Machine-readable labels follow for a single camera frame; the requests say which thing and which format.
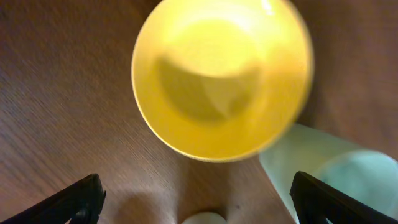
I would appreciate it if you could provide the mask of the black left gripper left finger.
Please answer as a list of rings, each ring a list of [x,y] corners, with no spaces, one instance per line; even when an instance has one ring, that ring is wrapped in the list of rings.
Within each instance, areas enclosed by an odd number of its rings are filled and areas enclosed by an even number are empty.
[[[2,224],[97,224],[106,191],[98,174],[90,174]]]

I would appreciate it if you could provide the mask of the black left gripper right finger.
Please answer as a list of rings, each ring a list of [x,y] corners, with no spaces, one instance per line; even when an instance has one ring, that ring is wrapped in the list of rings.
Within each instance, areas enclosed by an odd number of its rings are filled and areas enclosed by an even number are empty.
[[[294,175],[290,196],[300,224],[397,224],[306,172]]]

